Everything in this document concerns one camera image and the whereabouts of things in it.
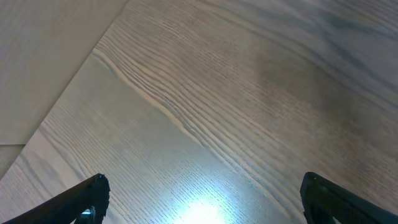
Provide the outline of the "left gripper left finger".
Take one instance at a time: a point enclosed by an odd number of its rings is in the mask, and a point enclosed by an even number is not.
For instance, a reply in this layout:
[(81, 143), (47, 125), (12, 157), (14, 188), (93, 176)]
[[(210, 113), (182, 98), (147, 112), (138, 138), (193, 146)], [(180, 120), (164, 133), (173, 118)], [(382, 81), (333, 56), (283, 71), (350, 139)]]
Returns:
[(4, 224), (102, 224), (109, 206), (109, 181), (96, 174)]

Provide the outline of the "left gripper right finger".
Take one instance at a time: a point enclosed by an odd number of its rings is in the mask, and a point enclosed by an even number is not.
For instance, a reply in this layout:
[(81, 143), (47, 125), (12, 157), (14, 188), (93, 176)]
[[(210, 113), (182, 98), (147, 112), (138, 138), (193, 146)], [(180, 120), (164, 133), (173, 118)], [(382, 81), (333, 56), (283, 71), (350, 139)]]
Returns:
[(306, 172), (300, 187), (304, 216), (309, 224), (396, 224), (397, 215), (334, 184)]

